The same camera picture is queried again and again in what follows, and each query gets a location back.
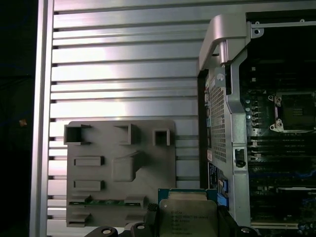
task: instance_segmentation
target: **rectangular slot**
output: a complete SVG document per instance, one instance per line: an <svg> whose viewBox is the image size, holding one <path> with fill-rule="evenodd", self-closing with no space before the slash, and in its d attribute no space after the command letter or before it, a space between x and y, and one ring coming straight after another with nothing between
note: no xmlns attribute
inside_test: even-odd
<svg viewBox="0 0 316 237"><path fill-rule="evenodd" d="M144 195L134 195L134 196L128 196L125 200L124 203L127 206L140 206L144 207L144 201L145 201L146 196Z"/></svg>
<svg viewBox="0 0 316 237"><path fill-rule="evenodd" d="M101 166L103 157L76 157L74 160L75 166Z"/></svg>
<svg viewBox="0 0 316 237"><path fill-rule="evenodd" d="M64 132L64 144L65 145L84 145L90 144L84 141L82 135L83 128L90 128L89 125L79 124L79 125L65 125Z"/></svg>
<svg viewBox="0 0 316 237"><path fill-rule="evenodd" d="M238 168L245 167L246 166L245 150L244 149L235 149L235 159L236 159L236 166Z"/></svg>
<svg viewBox="0 0 316 237"><path fill-rule="evenodd" d="M118 127L124 131L124 137L119 138L119 144L120 145L133 145L137 143L137 128L133 124L123 124L123 125L116 125L115 127Z"/></svg>
<svg viewBox="0 0 316 237"><path fill-rule="evenodd" d="M82 180L74 181L75 191L101 191L103 188L103 181Z"/></svg>
<svg viewBox="0 0 316 237"><path fill-rule="evenodd" d="M170 146L170 130L155 129L153 131L153 146Z"/></svg>

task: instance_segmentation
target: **metal side panel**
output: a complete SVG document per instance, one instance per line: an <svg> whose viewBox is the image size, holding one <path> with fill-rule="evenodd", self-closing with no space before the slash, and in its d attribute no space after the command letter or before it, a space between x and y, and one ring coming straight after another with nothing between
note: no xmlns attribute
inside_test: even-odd
<svg viewBox="0 0 316 237"><path fill-rule="evenodd" d="M246 113L240 102L239 66L247 58L247 51L244 50L231 64L231 87L232 93L227 96L227 106L231 113L229 128L231 137L231 157L233 160L233 178L229 183L230 211L236 222L241 226L250 226L250 196L249 176L247 159L247 133ZM236 152L243 151L244 166L237 165Z"/></svg>
<svg viewBox="0 0 316 237"><path fill-rule="evenodd" d="M249 2L39 0L30 236L82 237L92 230L66 228L64 219L62 137L72 120L174 120L177 187L199 188L195 77L209 20L315 5Z"/></svg>

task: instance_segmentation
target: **aluminum frame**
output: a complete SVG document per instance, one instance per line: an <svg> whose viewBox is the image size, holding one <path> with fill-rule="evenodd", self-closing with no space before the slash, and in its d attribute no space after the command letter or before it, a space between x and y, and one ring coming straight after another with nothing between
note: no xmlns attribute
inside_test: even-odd
<svg viewBox="0 0 316 237"><path fill-rule="evenodd" d="M53 0L39 0L34 99L30 236L47 235L48 142Z"/></svg>

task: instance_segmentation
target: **intel xeon processor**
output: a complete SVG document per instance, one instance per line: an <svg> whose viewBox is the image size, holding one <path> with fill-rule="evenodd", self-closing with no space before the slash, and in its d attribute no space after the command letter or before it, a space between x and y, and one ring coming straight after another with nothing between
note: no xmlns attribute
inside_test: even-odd
<svg viewBox="0 0 316 237"><path fill-rule="evenodd" d="M216 203L207 199L163 199L160 237L216 237L216 208Z"/></svg>

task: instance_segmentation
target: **screw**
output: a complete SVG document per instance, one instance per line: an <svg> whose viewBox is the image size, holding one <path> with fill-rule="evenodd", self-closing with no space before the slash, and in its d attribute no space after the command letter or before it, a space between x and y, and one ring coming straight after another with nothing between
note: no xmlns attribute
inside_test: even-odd
<svg viewBox="0 0 316 237"><path fill-rule="evenodd" d="M250 229L249 228L242 228L241 231L244 232L244 233L247 233L247 234L250 233Z"/></svg>
<svg viewBox="0 0 316 237"><path fill-rule="evenodd" d="M111 233L111 230L104 230L102 231L103 234L108 235L109 233Z"/></svg>
<svg viewBox="0 0 316 237"><path fill-rule="evenodd" d="M221 74L221 73L218 74L218 75L217 75L217 79L218 79L218 80L224 80L224 75Z"/></svg>

